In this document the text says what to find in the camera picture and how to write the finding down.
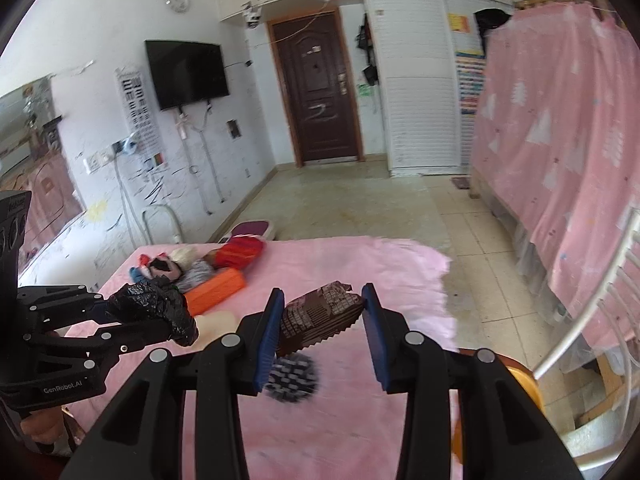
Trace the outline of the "person's left hand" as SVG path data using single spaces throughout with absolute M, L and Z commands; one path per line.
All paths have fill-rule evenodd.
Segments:
M 57 408 L 35 411 L 21 421 L 23 434 L 35 443 L 36 449 L 49 455 L 70 456 L 70 432 L 64 412 Z

